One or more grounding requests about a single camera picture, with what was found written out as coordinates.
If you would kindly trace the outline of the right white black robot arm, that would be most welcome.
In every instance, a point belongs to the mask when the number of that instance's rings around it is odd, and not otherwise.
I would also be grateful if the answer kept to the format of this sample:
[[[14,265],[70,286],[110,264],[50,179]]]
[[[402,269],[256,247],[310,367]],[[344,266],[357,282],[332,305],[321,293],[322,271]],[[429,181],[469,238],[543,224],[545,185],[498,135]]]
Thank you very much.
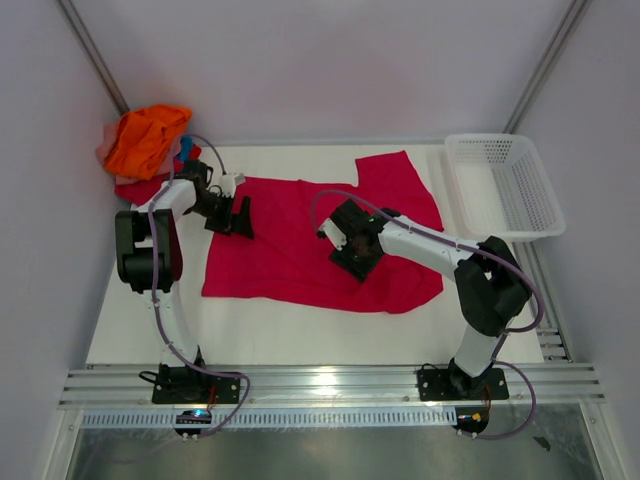
[[[513,320],[529,302],[532,286],[503,240],[457,240],[391,209],[370,213],[353,200],[337,207],[317,235],[331,242],[331,261],[360,282],[384,258],[394,257],[455,285],[466,329],[446,367],[418,371],[421,399],[479,400],[489,393],[507,398],[495,358]]]

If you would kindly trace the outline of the magenta pink t-shirt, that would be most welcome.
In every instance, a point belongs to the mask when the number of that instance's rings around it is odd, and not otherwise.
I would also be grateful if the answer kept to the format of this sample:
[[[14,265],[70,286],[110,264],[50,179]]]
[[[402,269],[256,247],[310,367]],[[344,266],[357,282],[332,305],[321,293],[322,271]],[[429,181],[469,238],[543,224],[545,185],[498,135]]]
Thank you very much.
[[[311,217],[327,218],[353,193],[435,230],[443,222],[435,199],[404,151],[359,158],[358,183],[313,183],[250,177],[238,192],[251,199],[253,238],[213,236],[201,293],[264,297],[357,313],[407,313],[444,290],[440,274],[384,256],[363,282],[334,264],[332,245],[316,237]]]

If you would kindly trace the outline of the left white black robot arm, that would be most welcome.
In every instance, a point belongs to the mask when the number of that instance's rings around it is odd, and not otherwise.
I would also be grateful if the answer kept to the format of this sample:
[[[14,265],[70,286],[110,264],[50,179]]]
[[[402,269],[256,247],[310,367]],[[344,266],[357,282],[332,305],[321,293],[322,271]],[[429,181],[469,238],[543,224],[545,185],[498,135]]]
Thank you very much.
[[[157,192],[140,206],[115,217],[116,267],[120,280],[146,302],[159,334],[161,360],[141,371],[153,387],[155,404],[237,404],[242,376],[208,369],[186,321],[180,294],[184,259],[177,223],[185,215],[204,218],[206,230],[253,238],[251,200],[238,199],[240,173],[214,176],[211,166],[188,160],[170,172]]]

